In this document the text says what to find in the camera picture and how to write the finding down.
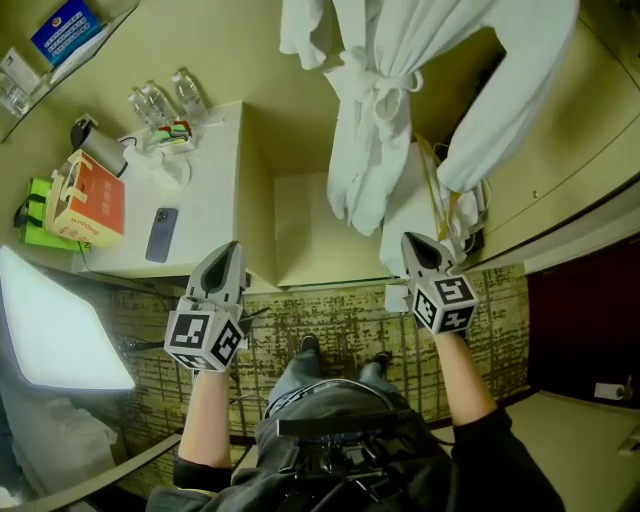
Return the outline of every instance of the smartphone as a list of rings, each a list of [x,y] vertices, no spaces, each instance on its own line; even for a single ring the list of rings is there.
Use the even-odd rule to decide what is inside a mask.
[[[147,260],[157,263],[167,261],[177,220],[178,210],[175,208],[158,208],[156,216],[153,218],[149,243],[147,244],[147,254],[145,255]]]

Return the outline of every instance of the lamp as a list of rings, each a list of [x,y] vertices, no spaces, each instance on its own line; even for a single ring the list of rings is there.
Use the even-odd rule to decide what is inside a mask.
[[[0,248],[0,291],[6,338],[0,347],[28,382],[66,389],[133,388],[93,306],[6,246]]]

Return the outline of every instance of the orange box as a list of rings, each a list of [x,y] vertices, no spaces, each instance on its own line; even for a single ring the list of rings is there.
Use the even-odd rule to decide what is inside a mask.
[[[124,183],[79,149],[54,173],[45,227],[105,247],[124,235]]]

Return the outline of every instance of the black shoe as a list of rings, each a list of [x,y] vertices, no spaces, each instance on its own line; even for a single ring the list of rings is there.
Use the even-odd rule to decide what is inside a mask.
[[[320,357],[320,343],[313,333],[305,334],[300,340],[299,352],[306,352],[307,350],[313,350]]]
[[[378,363],[380,365],[380,374],[384,375],[387,371],[387,368],[389,368],[391,359],[393,359],[393,354],[388,350],[384,350],[382,352],[378,352],[375,356],[373,356],[370,362]]]

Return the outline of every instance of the carpet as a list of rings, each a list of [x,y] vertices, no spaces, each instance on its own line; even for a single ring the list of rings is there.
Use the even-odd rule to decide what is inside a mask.
[[[527,388],[529,308],[522,267],[468,274],[480,296],[467,340],[492,395],[504,400]],[[138,291],[83,284],[77,291],[92,302],[116,338],[148,341],[164,338],[170,301]],[[304,334],[320,340],[327,377],[354,377],[368,358],[391,350],[387,378],[427,421],[449,415],[437,354],[430,335],[416,329],[410,315],[384,309],[384,285],[248,295],[249,313],[270,310],[252,325],[249,350],[233,363],[237,378],[231,395],[266,398],[295,353]],[[83,404],[106,423],[117,426],[129,456],[145,450],[184,425],[191,391],[190,373],[161,349],[133,352],[126,365],[136,389],[118,396],[93,397]],[[247,398],[231,406],[231,433],[251,436],[264,403]],[[238,459],[242,447],[233,448]],[[156,485],[170,485],[175,450],[120,482],[147,496]]]

